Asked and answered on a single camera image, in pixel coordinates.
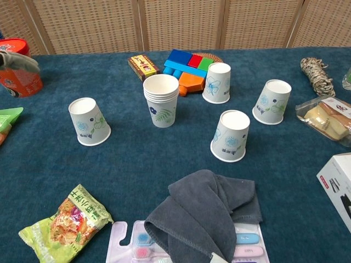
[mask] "blue tablecloth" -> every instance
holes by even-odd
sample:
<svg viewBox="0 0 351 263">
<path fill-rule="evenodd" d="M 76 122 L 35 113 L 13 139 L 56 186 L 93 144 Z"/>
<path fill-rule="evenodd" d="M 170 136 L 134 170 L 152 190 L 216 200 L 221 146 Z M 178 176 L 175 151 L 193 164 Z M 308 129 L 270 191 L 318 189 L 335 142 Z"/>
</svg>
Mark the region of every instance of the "blue tablecloth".
<svg viewBox="0 0 351 263">
<path fill-rule="evenodd" d="M 0 147 L 1 262 L 37 262 L 18 232 L 47 218 L 78 184 L 131 228 L 167 196 L 167 186 L 200 169 L 256 182 L 261 223 L 271 262 L 351 262 L 351 235 L 316 174 L 335 154 L 351 151 L 300 122 L 295 106 L 316 97 L 300 68 L 306 57 L 321 58 L 333 78 L 336 97 L 351 102 L 342 88 L 351 48 L 211 50 L 231 66 L 230 100 L 210 104 L 201 94 L 179 97 L 175 123 L 155 127 L 140 79 L 127 59 L 139 53 L 36 56 L 43 89 L 13 98 L 0 89 L 0 108 L 24 111 Z M 169 52 L 148 52 L 161 69 Z M 292 86 L 284 121 L 268 126 L 251 113 L 269 79 Z M 101 145 L 77 141 L 69 104 L 94 98 L 111 136 Z M 229 109 L 251 119 L 246 155 L 224 163 L 210 152 L 220 114 Z M 111 224 L 98 232 L 75 262 L 105 262 Z"/>
</svg>

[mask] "wicker screen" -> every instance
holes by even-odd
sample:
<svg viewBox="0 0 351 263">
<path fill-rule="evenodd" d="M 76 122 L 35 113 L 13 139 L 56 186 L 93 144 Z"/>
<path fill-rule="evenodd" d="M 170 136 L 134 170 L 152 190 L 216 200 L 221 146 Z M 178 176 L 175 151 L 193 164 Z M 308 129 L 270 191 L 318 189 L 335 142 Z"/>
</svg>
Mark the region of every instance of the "wicker screen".
<svg viewBox="0 0 351 263">
<path fill-rule="evenodd" d="M 284 48 L 302 0 L 227 0 L 221 48 Z"/>
<path fill-rule="evenodd" d="M 351 0 L 305 1 L 289 46 L 351 46 Z"/>
<path fill-rule="evenodd" d="M 16 1 L 0 0 L 0 30 L 5 38 L 25 39 L 32 55 L 41 54 L 35 39 Z"/>
<path fill-rule="evenodd" d="M 133 0 L 33 0 L 57 54 L 128 52 L 138 45 Z"/>
<path fill-rule="evenodd" d="M 139 1 L 145 50 L 219 48 L 224 2 Z"/>
</svg>

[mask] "snack bag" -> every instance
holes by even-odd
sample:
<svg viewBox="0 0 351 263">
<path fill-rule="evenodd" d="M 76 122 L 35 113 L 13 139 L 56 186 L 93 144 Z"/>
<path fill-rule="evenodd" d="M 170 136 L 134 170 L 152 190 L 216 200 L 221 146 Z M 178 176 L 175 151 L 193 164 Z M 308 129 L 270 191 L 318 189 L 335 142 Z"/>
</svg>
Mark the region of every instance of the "snack bag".
<svg viewBox="0 0 351 263">
<path fill-rule="evenodd" d="M 351 147 L 351 105 L 330 95 L 296 106 L 297 117 L 324 136 Z"/>
<path fill-rule="evenodd" d="M 40 262 L 70 262 L 111 215 L 88 191 L 78 185 L 53 216 L 19 232 L 19 236 L 36 253 Z"/>
<path fill-rule="evenodd" d="M 6 139 L 12 125 L 17 121 L 22 111 L 22 107 L 0 110 L 0 145 Z"/>
</svg>

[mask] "packaging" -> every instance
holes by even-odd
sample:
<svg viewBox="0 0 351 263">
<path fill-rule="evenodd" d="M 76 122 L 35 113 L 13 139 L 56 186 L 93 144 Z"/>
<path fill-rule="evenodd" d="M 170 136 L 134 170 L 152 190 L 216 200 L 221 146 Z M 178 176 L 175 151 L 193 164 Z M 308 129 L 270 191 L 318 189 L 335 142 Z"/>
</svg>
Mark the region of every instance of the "packaging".
<svg viewBox="0 0 351 263">
<path fill-rule="evenodd" d="M 351 152 L 334 155 L 317 178 L 351 232 Z"/>
<path fill-rule="evenodd" d="M 22 229 L 19 236 L 35 251 L 40 263 L 67 263 L 108 222 L 113 221 L 105 207 L 79 184 L 56 214 Z"/>
<path fill-rule="evenodd" d="M 297 117 L 343 146 L 351 147 L 351 104 L 330 95 L 295 107 Z"/>
<path fill-rule="evenodd" d="M 234 226 L 237 244 L 231 263 L 269 263 L 259 224 L 235 223 Z M 172 263 L 170 256 L 148 235 L 144 221 L 134 222 L 129 245 L 121 246 L 127 227 L 127 223 L 122 221 L 112 225 L 106 263 Z"/>
<path fill-rule="evenodd" d="M 13 124 L 17 121 L 22 111 L 22 107 L 0 110 L 0 145 L 6 139 Z"/>
<path fill-rule="evenodd" d="M 141 81 L 144 81 L 152 75 L 160 74 L 158 67 L 156 67 L 146 55 L 133 56 L 128 59 L 128 64 Z"/>
<path fill-rule="evenodd" d="M 31 56 L 27 42 L 20 38 L 0 40 L 0 50 Z M 9 68 L 0 70 L 0 84 L 16 98 L 34 95 L 43 87 L 38 73 L 27 72 L 25 70 L 11 70 Z"/>
</svg>

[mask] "red container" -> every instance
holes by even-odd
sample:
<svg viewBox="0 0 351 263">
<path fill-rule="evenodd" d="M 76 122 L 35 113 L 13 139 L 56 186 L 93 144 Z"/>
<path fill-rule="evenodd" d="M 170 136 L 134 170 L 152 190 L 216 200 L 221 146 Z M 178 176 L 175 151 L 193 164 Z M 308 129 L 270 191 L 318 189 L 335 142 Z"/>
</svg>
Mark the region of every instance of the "red container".
<svg viewBox="0 0 351 263">
<path fill-rule="evenodd" d="M 16 52 L 31 56 L 29 46 L 24 39 L 8 38 L 0 40 L 0 50 Z M 0 70 L 0 83 L 13 97 L 28 97 L 36 94 L 43 88 L 43 83 L 38 73 L 25 70 Z"/>
</svg>

